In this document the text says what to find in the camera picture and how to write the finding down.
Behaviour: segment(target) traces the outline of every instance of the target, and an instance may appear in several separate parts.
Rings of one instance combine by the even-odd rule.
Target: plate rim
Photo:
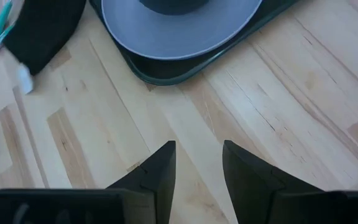
[[[130,52],[143,56],[145,58],[151,58],[151,59],[155,59],[155,60],[185,60],[185,59],[189,59],[189,58],[193,58],[193,57],[197,57],[200,55],[203,55],[205,53],[208,53],[220,46],[222,46],[224,43],[226,43],[227,41],[229,41],[231,38],[233,38],[236,34],[238,34],[247,24],[248,22],[252,19],[252,17],[255,15],[255,13],[257,12],[257,10],[260,7],[260,4],[262,3],[263,0],[259,0],[259,2],[257,3],[257,7],[255,7],[254,11],[249,15],[249,17],[246,19],[246,21],[243,23],[243,25],[241,25],[237,30],[235,30],[230,36],[228,36],[227,38],[223,39],[222,41],[220,41],[219,43],[215,44],[214,46],[208,48],[208,49],[204,49],[201,51],[198,51],[196,53],[193,54],[188,54],[188,55],[182,55],[182,56],[175,56],[175,57],[160,57],[160,56],[152,56],[152,55],[146,55],[143,53],[140,53],[128,46],[126,46],[125,44],[123,44],[121,42],[121,40],[119,40],[116,35],[114,35],[113,32],[111,32],[111,29],[108,25],[108,22],[106,20],[106,15],[104,13],[104,2],[105,1],[111,1],[111,0],[101,0],[101,8],[102,8],[102,15],[103,15],[103,20],[104,23],[106,24],[107,30],[109,31],[109,33],[114,37],[114,40],[117,41],[120,45],[122,45],[125,49],[129,50]]]

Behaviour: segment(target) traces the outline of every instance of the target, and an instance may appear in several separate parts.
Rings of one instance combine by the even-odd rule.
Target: gray round platter
[[[180,16],[167,16],[139,0],[102,0],[111,35],[135,54],[157,60],[192,58],[234,37],[255,14],[262,0],[209,0]]]

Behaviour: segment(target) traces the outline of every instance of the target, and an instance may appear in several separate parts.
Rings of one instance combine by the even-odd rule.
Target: black cloth
[[[86,0],[25,0],[4,45],[32,75],[38,74],[73,35]]]

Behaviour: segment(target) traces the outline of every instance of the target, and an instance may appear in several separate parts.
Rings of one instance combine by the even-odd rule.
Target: black object
[[[26,0],[3,40],[7,49],[38,74],[73,35],[86,0]]]
[[[129,68],[141,80],[154,85],[175,85],[196,75],[211,62],[215,61],[297,1],[298,0],[263,0],[253,18],[231,40],[211,52],[185,60],[155,60],[142,57],[125,49],[116,42],[112,36],[111,38],[117,45]],[[89,2],[104,24],[101,0],[89,0]]]
[[[175,142],[105,190],[0,190],[0,223],[168,223]],[[231,141],[223,169],[239,224],[358,224],[358,192],[324,192]]]
[[[183,15],[192,12],[208,0],[140,0],[147,8],[164,15]]]
[[[0,224],[168,224],[175,142],[104,190],[0,190]]]
[[[324,192],[231,141],[223,170],[240,224],[358,224],[358,192]]]

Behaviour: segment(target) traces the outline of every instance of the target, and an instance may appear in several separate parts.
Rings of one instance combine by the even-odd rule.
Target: dark green tray
[[[215,61],[297,1],[299,0],[263,0],[253,18],[231,40],[211,52],[185,60],[155,60],[145,58],[130,52],[116,42],[112,36],[111,38],[128,63],[129,68],[141,80],[154,85],[175,85],[196,75],[205,66]],[[89,0],[89,2],[104,24],[101,0]]]

